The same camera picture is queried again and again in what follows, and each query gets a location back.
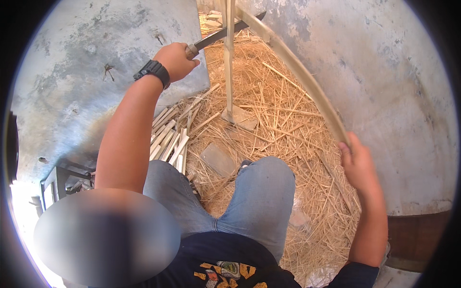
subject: wooden handle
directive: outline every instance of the wooden handle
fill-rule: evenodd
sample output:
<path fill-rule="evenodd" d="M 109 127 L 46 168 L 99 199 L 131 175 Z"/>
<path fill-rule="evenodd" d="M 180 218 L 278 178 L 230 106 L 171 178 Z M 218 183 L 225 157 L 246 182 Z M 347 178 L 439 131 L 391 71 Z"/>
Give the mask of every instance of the wooden handle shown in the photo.
<path fill-rule="evenodd" d="M 194 59 L 194 57 L 197 56 L 198 54 L 199 54 L 199 51 L 197 50 L 194 44 L 189 44 L 189 46 L 186 47 L 187 60 Z"/>

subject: blue jeans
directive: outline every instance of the blue jeans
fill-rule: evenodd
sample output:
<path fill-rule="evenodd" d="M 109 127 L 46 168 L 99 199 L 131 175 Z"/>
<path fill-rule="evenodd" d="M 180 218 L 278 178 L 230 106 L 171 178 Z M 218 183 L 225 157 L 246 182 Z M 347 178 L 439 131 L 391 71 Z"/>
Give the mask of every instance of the blue jeans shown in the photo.
<path fill-rule="evenodd" d="M 192 193 L 189 181 L 167 162 L 153 160 L 143 194 L 161 203 L 177 220 L 181 238 L 202 232 L 226 232 L 251 238 L 280 261 L 295 195 L 295 175 L 276 157 L 264 157 L 240 169 L 227 210 L 214 218 Z"/>

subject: wristwatch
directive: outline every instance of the wristwatch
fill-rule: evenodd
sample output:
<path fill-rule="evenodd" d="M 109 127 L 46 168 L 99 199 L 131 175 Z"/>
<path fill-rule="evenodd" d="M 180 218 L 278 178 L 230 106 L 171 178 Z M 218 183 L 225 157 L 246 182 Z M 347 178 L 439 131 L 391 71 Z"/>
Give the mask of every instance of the wristwatch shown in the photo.
<path fill-rule="evenodd" d="M 170 86 L 170 74 L 168 71 L 163 67 L 163 65 L 157 60 L 149 60 L 144 67 L 141 68 L 133 78 L 136 80 L 141 79 L 144 75 L 151 74 L 156 76 L 157 78 L 162 81 L 163 90 L 167 89 Z"/>

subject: concrete wall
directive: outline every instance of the concrete wall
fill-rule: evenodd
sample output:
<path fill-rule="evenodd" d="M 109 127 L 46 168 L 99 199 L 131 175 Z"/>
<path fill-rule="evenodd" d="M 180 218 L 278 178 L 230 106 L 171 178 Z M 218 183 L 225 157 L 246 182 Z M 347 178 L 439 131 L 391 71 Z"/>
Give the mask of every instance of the concrete wall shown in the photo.
<path fill-rule="evenodd" d="M 16 81 L 18 180 L 45 178 L 60 158 L 95 167 L 106 124 L 133 74 L 163 45 L 199 39 L 194 0 L 62 0 Z M 157 111 L 209 87 L 203 53 L 198 57 L 202 64 L 162 94 Z M 106 64 L 114 81 L 109 73 L 103 80 Z"/>
<path fill-rule="evenodd" d="M 389 215 L 450 209 L 459 135 L 428 33 L 402 0 L 238 0 L 264 18 L 368 145 Z"/>

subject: hay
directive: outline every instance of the hay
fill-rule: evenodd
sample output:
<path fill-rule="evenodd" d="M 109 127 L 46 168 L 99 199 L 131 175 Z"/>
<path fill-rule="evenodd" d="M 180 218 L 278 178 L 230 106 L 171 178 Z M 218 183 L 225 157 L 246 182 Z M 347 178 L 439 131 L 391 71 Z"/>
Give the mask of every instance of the hay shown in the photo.
<path fill-rule="evenodd" d="M 214 217 L 221 216 L 235 187 L 235 176 L 222 178 L 200 160 L 198 155 L 210 142 L 226 151 L 236 163 L 244 159 L 257 161 L 265 156 L 282 159 L 296 175 L 293 209 L 304 214 L 307 223 L 288 226 L 280 265 L 290 270 L 302 287 L 328 283 L 347 260 L 360 206 L 354 189 L 344 177 L 340 154 L 325 120 L 272 50 L 260 38 L 243 30 L 235 37 L 234 104 L 255 113 L 259 120 L 254 131 L 256 137 L 237 128 L 242 138 L 231 139 L 224 128 L 232 125 L 220 117 L 196 129 L 226 107 L 223 42 L 205 48 L 205 55 L 211 86 L 217 83 L 221 86 L 201 102 L 193 120 L 186 167 L 187 174 L 195 175 L 205 210 Z M 193 98 L 181 101 L 179 110 L 192 101 Z M 324 156 L 337 175 L 352 212 L 317 153 Z"/>

